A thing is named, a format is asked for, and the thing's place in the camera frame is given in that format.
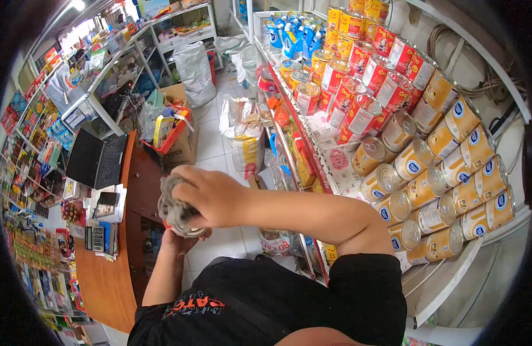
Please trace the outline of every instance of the hand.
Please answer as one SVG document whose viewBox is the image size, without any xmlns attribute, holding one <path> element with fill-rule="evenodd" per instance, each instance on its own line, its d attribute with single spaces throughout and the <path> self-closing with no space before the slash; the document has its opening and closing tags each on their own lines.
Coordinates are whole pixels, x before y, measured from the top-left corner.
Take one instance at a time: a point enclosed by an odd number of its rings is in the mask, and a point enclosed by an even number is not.
<svg viewBox="0 0 532 346">
<path fill-rule="evenodd" d="M 209 228 L 198 238 L 184 238 L 167 229 L 164 232 L 160 249 L 171 251 L 176 256 L 182 256 L 188 253 L 199 240 L 205 240 L 211 234 L 212 230 Z"/>
<path fill-rule="evenodd" d="M 172 190 L 172 197 L 191 204 L 201 213 L 189 221 L 191 227 L 238 226 L 244 207 L 251 200 L 250 188 L 225 173 L 188 165 L 178 166 L 172 173 L 189 181 L 177 184 Z"/>
</svg>

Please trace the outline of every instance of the laptop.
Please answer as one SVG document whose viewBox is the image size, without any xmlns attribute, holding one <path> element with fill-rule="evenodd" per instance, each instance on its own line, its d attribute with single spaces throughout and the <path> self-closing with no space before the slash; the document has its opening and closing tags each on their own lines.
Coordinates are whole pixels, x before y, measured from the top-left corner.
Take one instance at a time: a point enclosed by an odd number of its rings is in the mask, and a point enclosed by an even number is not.
<svg viewBox="0 0 532 346">
<path fill-rule="evenodd" d="M 127 139 L 127 134 L 112 135 L 104 142 L 81 128 L 72 145 L 65 175 L 96 190 L 119 184 Z"/>
</svg>

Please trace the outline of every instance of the person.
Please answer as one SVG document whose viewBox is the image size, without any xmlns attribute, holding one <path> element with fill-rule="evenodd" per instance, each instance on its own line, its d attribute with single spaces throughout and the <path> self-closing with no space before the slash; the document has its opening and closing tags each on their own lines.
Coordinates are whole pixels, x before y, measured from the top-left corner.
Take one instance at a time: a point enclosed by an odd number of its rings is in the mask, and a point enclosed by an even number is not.
<svg viewBox="0 0 532 346">
<path fill-rule="evenodd" d="M 401 345 L 400 262 L 373 207 L 331 194 L 250 189 L 192 166 L 172 173 L 188 181 L 173 197 L 200 212 L 190 226 L 292 230 L 336 245 L 339 258 L 325 287 L 272 259 L 219 257 L 181 293 L 184 255 L 198 240 L 165 232 L 129 345 Z"/>
</svg>

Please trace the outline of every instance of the calculator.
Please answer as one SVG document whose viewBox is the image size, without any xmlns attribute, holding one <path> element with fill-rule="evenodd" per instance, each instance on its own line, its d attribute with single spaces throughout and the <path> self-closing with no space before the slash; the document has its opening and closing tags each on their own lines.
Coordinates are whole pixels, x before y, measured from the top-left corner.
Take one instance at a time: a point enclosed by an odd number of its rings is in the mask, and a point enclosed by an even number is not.
<svg viewBox="0 0 532 346">
<path fill-rule="evenodd" d="M 86 227 L 86 244 L 87 250 L 104 252 L 104 227 Z"/>
</svg>

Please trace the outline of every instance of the black t-shirt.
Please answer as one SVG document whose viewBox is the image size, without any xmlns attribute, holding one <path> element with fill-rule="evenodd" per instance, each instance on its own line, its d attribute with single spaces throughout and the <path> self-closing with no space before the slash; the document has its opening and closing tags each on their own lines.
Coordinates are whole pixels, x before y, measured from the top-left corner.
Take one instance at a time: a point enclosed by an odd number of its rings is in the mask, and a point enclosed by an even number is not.
<svg viewBox="0 0 532 346">
<path fill-rule="evenodd" d="M 329 287 L 272 260 L 206 267 L 177 301 L 140 307 L 129 345 L 273 345 L 309 327 L 330 327 L 369 345 L 400 345 L 407 306 L 398 259 L 345 255 Z"/>
</svg>

